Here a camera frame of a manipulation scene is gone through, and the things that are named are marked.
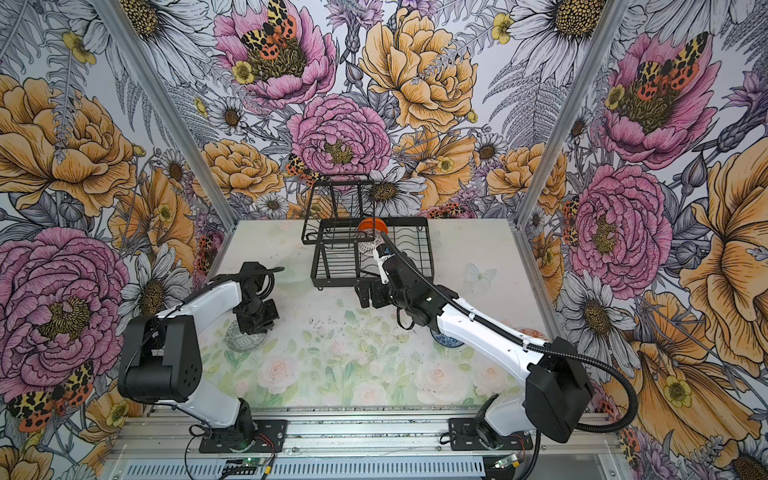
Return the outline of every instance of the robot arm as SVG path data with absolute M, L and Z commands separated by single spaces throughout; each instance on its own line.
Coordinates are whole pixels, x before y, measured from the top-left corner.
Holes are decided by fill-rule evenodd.
M 203 376 L 197 334 L 233 312 L 242 333 L 264 333 L 277 318 L 266 300 L 282 267 L 244 263 L 237 275 L 221 276 L 179 306 L 132 319 L 124 332 L 118 390 L 138 402 L 169 405 L 200 420 L 233 449 L 253 441 L 250 407 Z
M 543 353 L 548 345 L 543 339 L 491 319 L 457 293 L 432 284 L 415 272 L 407 256 L 393 254 L 394 249 L 383 245 L 374 252 L 382 278 L 370 287 L 369 295 L 360 296 L 363 306 L 367 306 L 366 297 L 377 308 L 395 305 L 405 310 L 415 324 L 470 345 L 525 386 L 524 396 L 498 397 L 486 406 L 482 426 L 478 427 L 483 442 L 492 445 L 496 435 L 531 429 L 556 442 L 566 442 L 594 395 L 584 366 Z M 557 352 L 576 354 L 573 345 L 562 338 L 551 346 Z

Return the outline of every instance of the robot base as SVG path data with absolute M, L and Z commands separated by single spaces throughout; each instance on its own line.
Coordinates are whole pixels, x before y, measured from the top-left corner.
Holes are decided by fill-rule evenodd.
M 274 445 L 274 452 L 283 451 L 286 420 L 254 420 L 248 402 L 240 399 L 240 411 L 232 426 L 212 429 L 210 438 L 203 437 L 200 453 L 272 453 L 272 447 L 257 437 L 267 437 Z
M 533 439 L 527 432 L 516 432 L 512 435 L 502 437 L 492 435 L 494 445 L 488 445 L 487 442 L 481 442 L 478 435 L 478 429 L 484 428 L 485 422 L 477 419 L 449 419 L 448 431 L 451 435 L 451 450 L 454 452 L 466 452 L 468 450 L 522 450 L 525 448 L 533 450 Z

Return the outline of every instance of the flower bud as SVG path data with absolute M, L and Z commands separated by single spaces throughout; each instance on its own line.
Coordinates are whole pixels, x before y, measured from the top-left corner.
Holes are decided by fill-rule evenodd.
M 683 184 L 684 195 L 690 195 L 694 188 L 701 187 L 707 182 L 707 164 L 704 163 L 704 154 L 694 158 L 683 169 L 683 173 L 680 175 L 680 182 Z
M 85 215 L 85 206 L 79 200 L 68 197 L 61 201 L 58 212 L 67 222 L 76 222 Z
M 693 270 L 701 263 L 701 249 L 694 242 L 685 242 L 674 253 L 681 267 Z

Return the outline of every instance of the red wire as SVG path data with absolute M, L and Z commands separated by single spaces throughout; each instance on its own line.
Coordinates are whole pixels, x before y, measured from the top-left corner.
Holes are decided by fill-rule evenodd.
M 523 443 L 523 438 L 520 435 L 510 435 L 511 437 L 517 437 L 520 439 L 520 448 L 523 449 L 523 458 L 520 458 L 520 461 L 522 462 L 525 460 L 525 443 Z

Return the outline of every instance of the vent grille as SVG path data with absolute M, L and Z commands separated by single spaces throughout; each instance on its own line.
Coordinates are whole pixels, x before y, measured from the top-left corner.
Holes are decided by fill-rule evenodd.
M 196 480 L 217 480 L 232 468 L 225 460 L 190 460 Z M 259 478 L 263 467 L 227 478 Z M 482 457 L 393 458 L 279 458 L 270 480 L 288 478 L 480 478 L 485 475 Z M 130 460 L 121 480 L 189 480 L 184 462 L 178 460 Z

